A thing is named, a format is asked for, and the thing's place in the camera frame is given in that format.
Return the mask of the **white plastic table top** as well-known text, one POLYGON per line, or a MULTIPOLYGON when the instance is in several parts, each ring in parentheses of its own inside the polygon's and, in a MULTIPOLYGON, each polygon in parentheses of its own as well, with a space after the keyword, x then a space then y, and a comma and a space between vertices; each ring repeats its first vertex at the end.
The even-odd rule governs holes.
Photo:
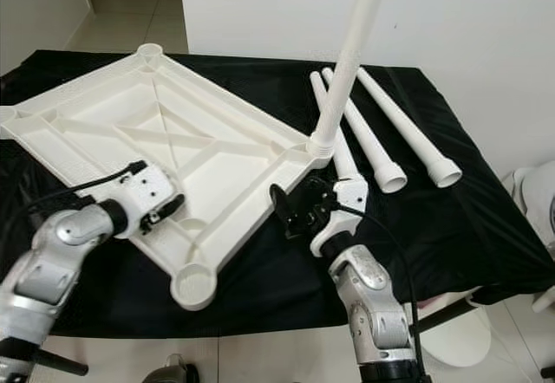
POLYGON ((206 308, 217 276, 290 190, 325 158, 310 135, 175 61, 154 43, 3 110, 1 133, 65 185, 143 159, 181 209, 134 245, 170 277, 175 302, 206 308))

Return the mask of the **white round base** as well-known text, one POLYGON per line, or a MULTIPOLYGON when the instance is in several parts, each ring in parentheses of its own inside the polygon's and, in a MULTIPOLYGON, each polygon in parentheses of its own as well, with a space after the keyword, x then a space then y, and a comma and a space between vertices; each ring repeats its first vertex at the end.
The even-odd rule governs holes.
POLYGON ((442 367, 477 366, 486 359, 492 346, 491 322, 484 308, 421 333, 421 352, 442 367))

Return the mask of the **black table leg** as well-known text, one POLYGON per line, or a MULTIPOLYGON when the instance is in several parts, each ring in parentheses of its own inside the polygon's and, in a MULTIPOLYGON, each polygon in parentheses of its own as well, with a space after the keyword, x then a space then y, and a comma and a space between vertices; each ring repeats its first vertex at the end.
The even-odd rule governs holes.
POLYGON ((29 354, 25 360, 8 360, 10 366, 3 371, 3 377, 12 380, 13 383, 27 383, 30 380, 35 367, 46 367, 51 370, 61 371, 76 376, 86 376, 88 374, 87 364, 63 358, 63 356, 51 353, 47 350, 36 350, 29 354))
POLYGON ((468 312, 482 308, 482 305, 472 303, 469 300, 457 300, 449 303, 446 307, 437 310, 431 315, 425 317, 417 317, 417 320, 412 325, 411 330, 413 333, 423 333, 432 328, 439 327, 439 325, 454 320, 455 317, 467 315, 468 312))

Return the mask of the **white plastic table leg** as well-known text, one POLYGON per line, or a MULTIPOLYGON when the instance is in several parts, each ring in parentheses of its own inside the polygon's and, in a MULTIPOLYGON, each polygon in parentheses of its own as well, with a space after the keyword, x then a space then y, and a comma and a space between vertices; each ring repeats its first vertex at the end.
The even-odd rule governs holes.
POLYGON ((336 75, 324 97, 316 130, 310 134, 308 151, 314 159, 328 161, 334 154, 344 105, 349 98, 356 71, 361 66, 364 46, 371 35, 381 3, 382 0, 356 0, 353 3, 346 36, 334 68, 336 75))
MULTIPOLYGON (((320 109, 322 113, 325 109, 328 89, 325 88, 325 83, 323 82, 320 71, 313 71, 313 73, 310 73, 309 78, 313 93, 316 96, 318 109, 320 109)), ((354 179, 364 181, 364 177, 358 172, 356 162, 353 157, 350 156, 348 142, 346 142, 344 138, 341 127, 337 127, 336 129, 336 140, 334 140, 333 148, 332 161, 334 166, 336 166, 337 177, 341 180, 354 179)))
MULTIPOLYGON (((364 119, 361 111, 356 108, 352 99, 346 99, 343 114, 349 123, 350 129, 356 134, 358 145, 363 149, 369 164, 372 166, 373 177, 378 188, 386 194, 400 192, 408 183, 408 177, 406 177, 403 169, 386 153, 381 141, 369 128, 369 123, 364 119)), ((333 149, 332 161, 336 164, 338 177, 341 179, 363 178, 357 171, 356 162, 350 156, 348 144, 346 144, 340 128, 336 129, 336 144, 333 149)))
POLYGON ((437 188, 447 188, 455 185, 463 173, 455 161, 445 156, 431 139, 405 114, 399 103, 386 93, 386 90, 378 83, 365 68, 358 68, 356 73, 358 82, 368 90, 369 95, 375 101, 378 108, 382 110, 386 118, 391 121, 406 144, 411 146, 417 158, 427 169, 429 180, 437 188))

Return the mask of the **black table cloth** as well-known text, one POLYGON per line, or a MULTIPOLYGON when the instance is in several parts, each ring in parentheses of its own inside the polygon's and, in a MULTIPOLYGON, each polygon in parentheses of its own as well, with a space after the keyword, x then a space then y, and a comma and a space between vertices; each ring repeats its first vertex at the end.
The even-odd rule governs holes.
MULTIPOLYGON (((0 105, 15 106, 124 55, 37 50, 1 75, 0 105)), ((233 55, 170 57, 298 131, 308 133, 317 121, 306 79, 328 63, 233 55)), ((555 285, 555 261, 431 79, 419 68, 363 69, 406 114, 415 114, 411 118, 463 172, 448 188, 416 179, 394 194, 371 192, 369 214, 402 245, 417 300, 479 287, 487 295, 474 299, 488 305, 555 285)), ((7 273, 17 256, 30 249, 44 217, 16 219, 17 209, 66 185, 14 140, 0 140, 0 165, 0 269, 7 273)), ((411 300, 393 242, 369 221, 361 223, 358 239, 388 263, 397 297, 411 300)), ((348 323, 324 265, 310 255, 304 240, 286 239, 273 217, 219 272, 217 295, 200 311, 180 308, 170 296, 169 276, 131 242, 108 241, 88 256, 84 268, 53 335, 214 338, 348 323)))

